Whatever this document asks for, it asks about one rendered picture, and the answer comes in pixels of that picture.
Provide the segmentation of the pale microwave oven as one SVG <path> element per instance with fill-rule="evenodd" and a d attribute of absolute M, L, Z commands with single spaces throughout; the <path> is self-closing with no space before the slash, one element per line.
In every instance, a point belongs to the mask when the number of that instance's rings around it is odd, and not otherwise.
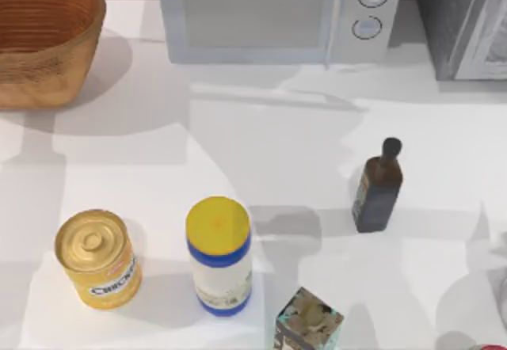
<path fill-rule="evenodd" d="M 365 8 L 341 0 L 333 65 L 383 58 L 399 0 Z M 166 46 L 174 63 L 324 65 L 333 0 L 160 0 Z M 382 32 L 371 40 L 352 33 L 356 20 L 378 17 Z"/>

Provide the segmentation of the yellow can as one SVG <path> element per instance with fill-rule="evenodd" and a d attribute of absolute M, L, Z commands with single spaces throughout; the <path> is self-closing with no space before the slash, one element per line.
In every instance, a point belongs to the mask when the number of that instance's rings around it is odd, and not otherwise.
<path fill-rule="evenodd" d="M 142 282 L 128 229 L 111 211 L 91 209 L 71 216 L 55 236 L 55 255 L 79 298 L 94 309 L 123 306 Z"/>

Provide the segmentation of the teal patterned box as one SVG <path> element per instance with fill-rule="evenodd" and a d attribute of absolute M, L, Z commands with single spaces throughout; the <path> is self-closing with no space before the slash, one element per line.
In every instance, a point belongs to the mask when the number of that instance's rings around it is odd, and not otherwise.
<path fill-rule="evenodd" d="M 276 317 L 273 350 L 337 350 L 345 317 L 300 287 Z"/>

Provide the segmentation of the grey cabinet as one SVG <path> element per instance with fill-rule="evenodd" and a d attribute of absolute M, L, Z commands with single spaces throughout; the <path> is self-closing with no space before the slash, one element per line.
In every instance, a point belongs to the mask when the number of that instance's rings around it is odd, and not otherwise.
<path fill-rule="evenodd" d="M 439 81 L 507 81 L 507 0 L 416 0 Z"/>

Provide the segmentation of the white canister with yellow lid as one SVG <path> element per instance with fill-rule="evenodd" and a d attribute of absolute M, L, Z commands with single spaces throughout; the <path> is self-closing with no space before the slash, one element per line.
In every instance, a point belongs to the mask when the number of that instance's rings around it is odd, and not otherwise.
<path fill-rule="evenodd" d="M 218 317 L 240 312 L 253 289 L 247 210 L 229 197 L 209 196 L 189 210 L 185 234 L 201 305 Z"/>

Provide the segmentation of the dark brown bottle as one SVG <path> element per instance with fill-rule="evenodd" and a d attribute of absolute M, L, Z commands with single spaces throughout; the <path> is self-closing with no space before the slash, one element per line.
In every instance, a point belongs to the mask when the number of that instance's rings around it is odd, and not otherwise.
<path fill-rule="evenodd" d="M 365 162 L 352 207 L 359 233 L 375 233 L 387 228 L 403 183 L 398 162 L 401 149 L 400 139 L 388 137 L 383 141 L 381 154 Z"/>

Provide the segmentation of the brown woven basket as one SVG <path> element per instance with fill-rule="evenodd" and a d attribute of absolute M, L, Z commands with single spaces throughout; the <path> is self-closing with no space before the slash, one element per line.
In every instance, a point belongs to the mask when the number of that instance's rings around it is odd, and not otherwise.
<path fill-rule="evenodd" d="M 0 0 L 0 111 L 74 101 L 105 15 L 105 0 Z"/>

